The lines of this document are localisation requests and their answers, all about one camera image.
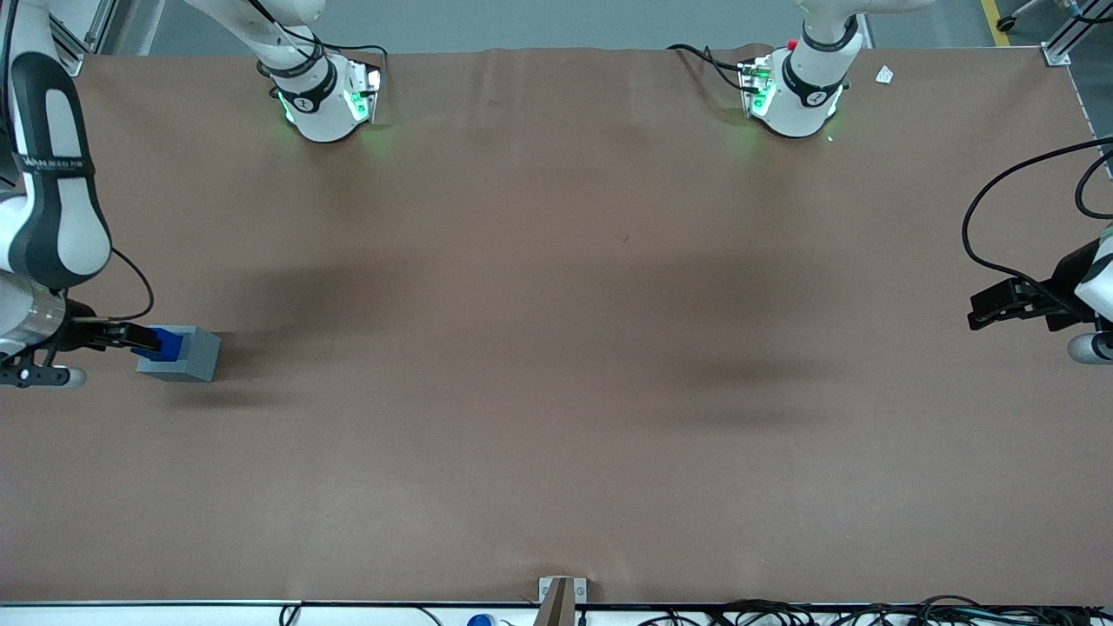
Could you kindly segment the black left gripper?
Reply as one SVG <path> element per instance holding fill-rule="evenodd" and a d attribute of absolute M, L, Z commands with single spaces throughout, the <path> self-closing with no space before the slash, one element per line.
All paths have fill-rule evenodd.
<path fill-rule="evenodd" d="M 1099 239 L 1073 250 L 1057 263 L 1050 278 L 1043 282 L 1045 288 L 1063 301 L 1058 312 L 1057 309 L 1038 309 L 1044 297 L 1030 282 L 1006 278 L 971 297 L 971 331 L 1030 317 L 1046 317 L 1048 332 L 1063 331 L 1077 324 L 1090 324 L 1096 331 L 1105 331 L 1105 317 L 1101 317 L 1096 310 L 1075 294 L 1075 288 L 1096 260 L 1099 250 Z"/>

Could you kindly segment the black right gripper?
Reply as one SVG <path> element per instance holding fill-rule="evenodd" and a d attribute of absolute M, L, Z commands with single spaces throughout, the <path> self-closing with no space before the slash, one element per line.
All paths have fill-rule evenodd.
<path fill-rule="evenodd" d="M 78 317 L 96 317 L 91 306 L 81 302 L 66 302 L 61 325 L 52 336 L 52 349 L 58 352 L 77 351 L 89 345 L 96 351 L 120 349 L 138 354 L 162 352 L 162 338 L 151 327 L 124 323 L 79 323 Z"/>

